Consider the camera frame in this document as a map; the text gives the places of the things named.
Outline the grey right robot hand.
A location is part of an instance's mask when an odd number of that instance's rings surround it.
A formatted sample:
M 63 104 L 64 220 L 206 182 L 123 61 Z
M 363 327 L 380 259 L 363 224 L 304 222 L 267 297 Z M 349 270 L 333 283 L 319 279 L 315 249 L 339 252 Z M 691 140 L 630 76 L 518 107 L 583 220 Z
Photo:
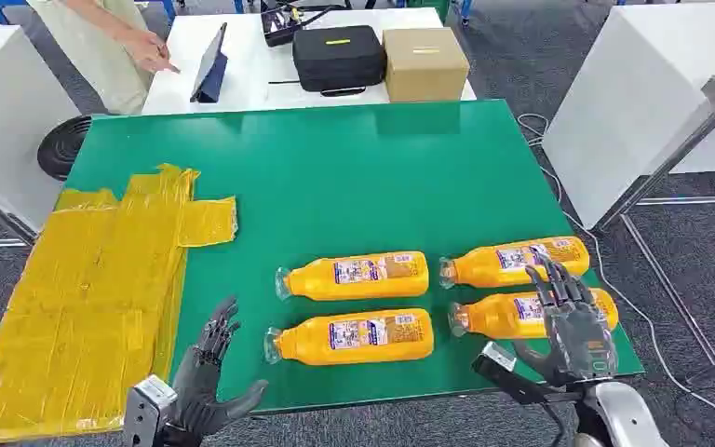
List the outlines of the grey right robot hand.
M 512 345 L 517 357 L 552 386 L 611 378 L 617 372 L 617 354 L 607 318 L 583 282 L 566 267 L 544 258 L 547 279 L 536 266 L 525 272 L 542 306 L 549 352 L 543 355 L 523 340 Z

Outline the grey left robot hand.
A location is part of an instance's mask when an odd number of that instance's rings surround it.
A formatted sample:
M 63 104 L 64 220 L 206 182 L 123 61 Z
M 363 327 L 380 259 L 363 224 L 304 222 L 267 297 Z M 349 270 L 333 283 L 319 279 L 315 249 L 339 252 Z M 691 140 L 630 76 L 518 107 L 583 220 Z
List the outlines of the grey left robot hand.
M 204 438 L 248 415 L 262 401 L 269 382 L 255 381 L 242 395 L 219 401 L 224 355 L 240 323 L 234 297 L 222 300 L 205 322 L 197 341 L 185 351 L 172 388 L 177 400 L 155 434 L 154 446 L 199 446 Z

